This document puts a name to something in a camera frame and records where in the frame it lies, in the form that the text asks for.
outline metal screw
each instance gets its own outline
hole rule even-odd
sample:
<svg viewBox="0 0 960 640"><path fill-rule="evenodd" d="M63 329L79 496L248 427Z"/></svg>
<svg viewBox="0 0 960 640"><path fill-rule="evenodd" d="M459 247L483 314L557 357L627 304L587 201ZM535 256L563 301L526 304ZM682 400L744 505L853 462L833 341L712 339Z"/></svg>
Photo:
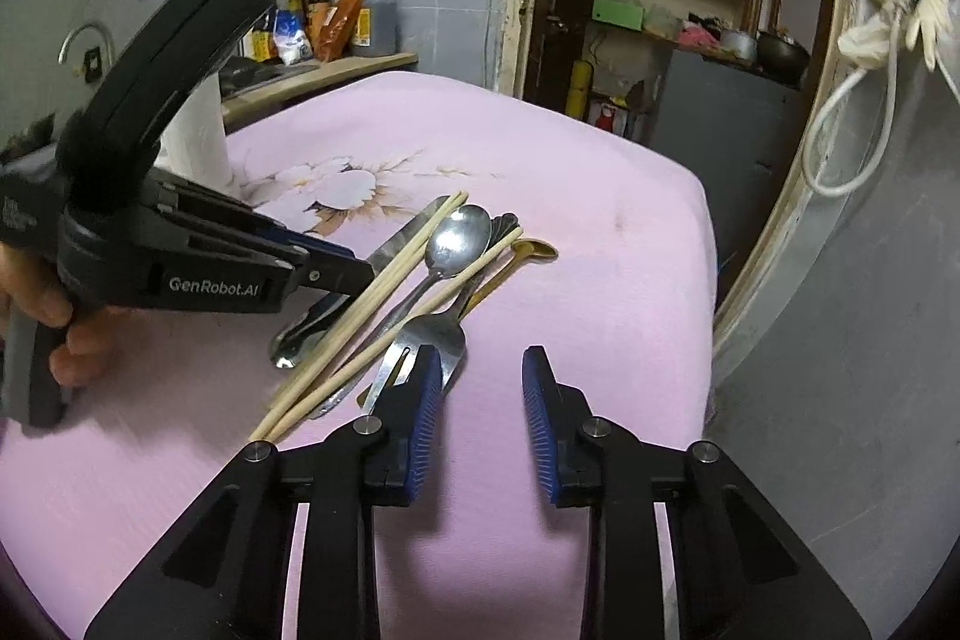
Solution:
<svg viewBox="0 0 960 640"><path fill-rule="evenodd" d="M243 448L243 458L256 464L258 461L263 461L264 458L270 456L270 448L272 448L272 445L265 439L248 442Z"/></svg>
<svg viewBox="0 0 960 640"><path fill-rule="evenodd" d="M380 427L383 426L383 421L376 417L376 415L364 415L362 418L357 418L353 421L353 430L357 434L376 434L380 431Z"/></svg>
<svg viewBox="0 0 960 640"><path fill-rule="evenodd" d="M613 432L610 421L606 420L606 418L598 418L596 416L587 418L587 420L581 424L580 428L584 430L584 434L587 434L587 437L606 437L607 434Z"/></svg>
<svg viewBox="0 0 960 640"><path fill-rule="evenodd" d="M707 442L706 439L694 442L691 452L693 453L693 458L696 458L697 461L704 464L712 464L714 461L720 461L720 449L712 442Z"/></svg>

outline faucet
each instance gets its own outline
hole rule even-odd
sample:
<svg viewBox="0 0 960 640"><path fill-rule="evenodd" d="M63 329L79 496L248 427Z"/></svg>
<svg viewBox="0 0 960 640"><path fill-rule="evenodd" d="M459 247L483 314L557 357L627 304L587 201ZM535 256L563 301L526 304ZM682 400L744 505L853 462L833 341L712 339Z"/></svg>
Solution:
<svg viewBox="0 0 960 640"><path fill-rule="evenodd" d="M113 66L113 37L110 34L109 28L99 20L88 20L86 23L78 25L71 30L61 45L61 54L56 57L56 61L61 64L61 66L66 63L66 53L69 51L70 45L73 44L73 40L77 38L81 31L85 31L88 28L97 31L104 39L104 64L107 67L104 69L104 72L106 72L108 68Z"/></svg>

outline chopstick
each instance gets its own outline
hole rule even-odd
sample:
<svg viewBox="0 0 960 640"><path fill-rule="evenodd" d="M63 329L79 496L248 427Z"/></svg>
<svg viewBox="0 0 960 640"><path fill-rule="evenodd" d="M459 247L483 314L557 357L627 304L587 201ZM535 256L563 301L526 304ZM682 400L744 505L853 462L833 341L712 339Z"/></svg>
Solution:
<svg viewBox="0 0 960 640"><path fill-rule="evenodd" d="M406 324L410 319L414 319L416 316L422 316L426 313L432 313L437 309L443 302L457 295L457 292L467 285L469 279L473 277L478 271L481 271L485 266L488 266L497 256L500 255L505 249L510 247L512 242L515 242L523 234L523 229L520 226L513 229L510 234L507 234L506 237L500 240L497 244L494 244L493 247L488 249L486 253L483 253L480 258L474 261L470 266L464 269L460 274L453 278L450 281L450 284L441 290L438 293L435 293L432 297L427 299L424 303L420 304L414 309L414 311L405 317L400 323L397 323L391 330L388 330L386 333L383 333L380 338L375 342L372 342L370 346L367 347L362 353L354 357L353 360L347 362L345 365L341 366L333 375L330 375L326 378L323 383L320 383L320 386L317 386L309 394L304 396L303 399L299 400L296 405L293 405L285 415L277 421L277 424L270 429L269 434L266 434L265 439L269 439L270 442L277 442L280 437L283 437L286 432L289 432L296 424L301 421L302 418L307 413L310 413L310 410L313 410L316 405L319 405L320 402L330 396L334 391L339 389L344 383L347 383L353 375L362 370L368 363L375 359L380 353L387 349L391 342L394 341L397 332Z"/></svg>
<svg viewBox="0 0 960 640"><path fill-rule="evenodd" d="M407 242L406 247L397 253L397 256L387 264L387 268L376 276L352 306L333 324L306 359L296 367L290 380L283 386L283 391L277 397L275 404L253 430L251 441L262 439L265 434L269 434L286 411L293 407L299 396L313 383L314 378L323 372L349 342L354 333L363 327L407 275L414 271L416 265L424 258L427 239L430 239L434 229L464 201L467 201L467 191L457 191L443 202L443 206L427 221L424 228L416 232L414 238Z"/></svg>

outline fork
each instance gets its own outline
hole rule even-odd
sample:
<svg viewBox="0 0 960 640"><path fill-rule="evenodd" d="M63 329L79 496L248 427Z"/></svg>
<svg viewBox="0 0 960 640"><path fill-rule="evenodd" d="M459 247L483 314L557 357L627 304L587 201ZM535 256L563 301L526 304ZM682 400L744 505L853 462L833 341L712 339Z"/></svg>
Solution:
<svg viewBox="0 0 960 640"><path fill-rule="evenodd" d="M505 213L499 215L498 218L493 218L490 247L506 237L519 224L517 216L513 213ZM419 350L421 345L433 345L437 349L437 353L440 354L440 369L443 370L443 390L446 391L450 378L453 377L454 371L463 360L464 352L467 350L467 335L464 334L464 329L460 325L460 319L464 316L464 310L467 309L470 297L482 282L483 274L477 274L462 288L460 294L448 309L441 313L426 314L426 316L418 316L407 321L390 347L387 348L380 367L376 371L376 379L373 380L373 384L357 397L357 402L362 405L364 413L370 414L373 406L376 405L377 397L385 389L392 376L395 376L395 381L392 383L394 386L406 383L410 372L413 370L414 362L416 362L416 351ZM402 362L400 372L395 372L397 362Z"/></svg>

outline cooking pot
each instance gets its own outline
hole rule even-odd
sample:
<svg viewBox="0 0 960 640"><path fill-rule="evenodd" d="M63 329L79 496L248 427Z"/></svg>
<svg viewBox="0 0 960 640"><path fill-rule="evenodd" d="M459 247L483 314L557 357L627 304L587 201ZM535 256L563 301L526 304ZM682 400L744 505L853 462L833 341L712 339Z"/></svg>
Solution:
<svg viewBox="0 0 960 640"><path fill-rule="evenodd" d="M732 52L741 61L757 60L757 40L746 31L725 28L720 34L720 47Z"/></svg>
<svg viewBox="0 0 960 640"><path fill-rule="evenodd" d="M757 63L763 71L781 82L800 82L810 53L785 34L760 31L757 38Z"/></svg>

